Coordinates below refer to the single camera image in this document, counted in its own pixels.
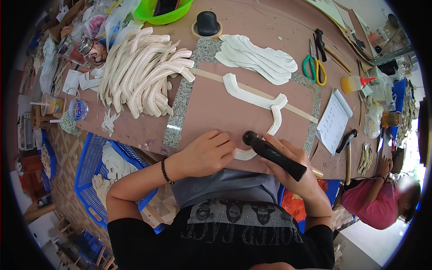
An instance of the person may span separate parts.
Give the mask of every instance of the person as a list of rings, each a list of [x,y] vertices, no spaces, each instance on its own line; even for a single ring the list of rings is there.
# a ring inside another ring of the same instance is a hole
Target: person
[[[344,186],[342,206],[378,230],[390,227],[399,216],[408,223],[420,200],[419,182],[407,175],[394,185],[393,180],[388,178],[392,168],[393,161],[384,157],[377,177],[352,180]]]
[[[164,161],[114,183],[106,204],[118,266],[125,270],[332,269],[332,209],[306,152],[267,133],[264,139],[308,168],[299,182],[265,159],[274,176],[224,168],[234,158],[235,144],[227,133],[211,130]],[[276,179],[303,198],[304,233],[275,203]],[[156,234],[135,202],[167,182],[174,183],[180,211],[169,227]]]

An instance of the bottle cap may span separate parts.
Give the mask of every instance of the bottle cap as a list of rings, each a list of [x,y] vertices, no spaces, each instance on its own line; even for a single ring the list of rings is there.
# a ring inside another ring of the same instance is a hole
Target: bottle cap
[[[360,77],[360,83],[365,86],[367,82],[373,81],[376,78],[365,79],[364,77]]]

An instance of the green plastic basket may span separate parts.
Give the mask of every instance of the green plastic basket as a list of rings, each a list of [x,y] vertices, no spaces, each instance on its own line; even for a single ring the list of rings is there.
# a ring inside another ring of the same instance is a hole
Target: green plastic basket
[[[183,17],[191,8],[193,0],[180,0],[178,8],[167,14],[153,17],[157,0],[141,0],[140,5],[135,10],[135,16],[143,21],[154,25],[164,25],[175,22]]]

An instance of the scissors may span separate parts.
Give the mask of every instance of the scissors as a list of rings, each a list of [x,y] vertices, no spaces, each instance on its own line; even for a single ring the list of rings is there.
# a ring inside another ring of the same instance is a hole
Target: scissors
[[[302,63],[303,73],[304,73],[305,76],[306,76],[309,80],[311,80],[312,82],[317,83],[319,86],[323,86],[323,85],[327,82],[327,74],[325,73],[325,69],[324,69],[324,67],[323,67],[323,65],[322,65],[322,63],[321,63],[321,61],[319,61],[319,60],[317,59],[316,55],[315,55],[314,47],[312,46],[312,42],[311,42],[310,39],[309,39],[309,45],[310,45],[310,47],[311,47],[311,54],[309,54],[309,55],[308,55],[308,56],[303,60],[303,63]],[[313,64],[313,62],[312,62],[312,59],[315,60],[315,65],[317,66],[317,69],[316,69],[316,70],[315,70],[315,68],[314,68],[314,64]],[[309,61],[309,65],[311,66],[312,79],[309,77],[308,72],[306,71],[306,64],[307,64],[308,61]],[[319,80],[319,75],[318,75],[320,69],[321,69],[322,73],[324,74],[324,80],[323,80],[322,83],[320,82],[320,80]]]

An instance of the notebook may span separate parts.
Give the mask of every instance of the notebook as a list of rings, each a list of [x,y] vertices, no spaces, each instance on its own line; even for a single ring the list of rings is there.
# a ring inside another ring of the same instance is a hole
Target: notebook
[[[337,88],[334,88],[327,107],[318,122],[316,136],[332,156],[342,139],[348,118],[353,111]]]

